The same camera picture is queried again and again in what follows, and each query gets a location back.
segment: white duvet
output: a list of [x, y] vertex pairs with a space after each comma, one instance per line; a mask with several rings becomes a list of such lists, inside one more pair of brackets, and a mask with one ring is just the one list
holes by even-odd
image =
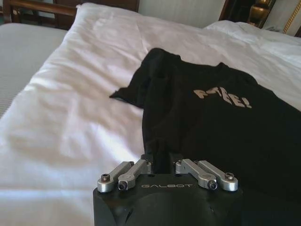
[[109, 99], [154, 47], [230, 67], [301, 110], [301, 39], [221, 21], [205, 29], [94, 4], [0, 120], [0, 225], [94, 225], [101, 174], [143, 153], [142, 110]]

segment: wall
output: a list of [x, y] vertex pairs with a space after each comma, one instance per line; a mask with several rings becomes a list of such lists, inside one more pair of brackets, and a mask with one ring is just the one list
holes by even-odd
[[195, 27], [217, 21], [225, 0], [140, 0], [139, 13]]
[[[283, 30], [298, 2], [299, 0], [276, 0], [276, 3], [269, 14], [264, 28], [274, 26], [280, 30]], [[291, 25], [287, 34], [294, 35], [297, 32], [298, 28], [301, 25], [300, 14], [301, 11], [298, 13], [298, 16], [294, 19], [294, 22]]]

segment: screw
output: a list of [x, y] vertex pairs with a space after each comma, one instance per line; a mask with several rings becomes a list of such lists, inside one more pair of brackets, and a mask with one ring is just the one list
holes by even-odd
[[228, 180], [234, 180], [234, 174], [233, 173], [225, 173], [225, 177]]
[[207, 186], [213, 191], [217, 189], [217, 183], [214, 180], [209, 180]]
[[125, 181], [119, 181], [118, 189], [124, 192], [127, 189], [127, 183]]
[[101, 181], [102, 182], [107, 182], [110, 180], [110, 175], [109, 174], [102, 174], [101, 176]]

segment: black t-shirt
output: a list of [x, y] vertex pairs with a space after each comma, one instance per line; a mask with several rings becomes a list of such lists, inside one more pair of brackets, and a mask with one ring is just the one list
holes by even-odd
[[301, 112], [251, 75], [156, 48], [111, 97], [144, 109], [144, 148], [156, 173], [166, 170], [168, 152], [181, 153], [233, 172], [248, 189], [301, 202]]

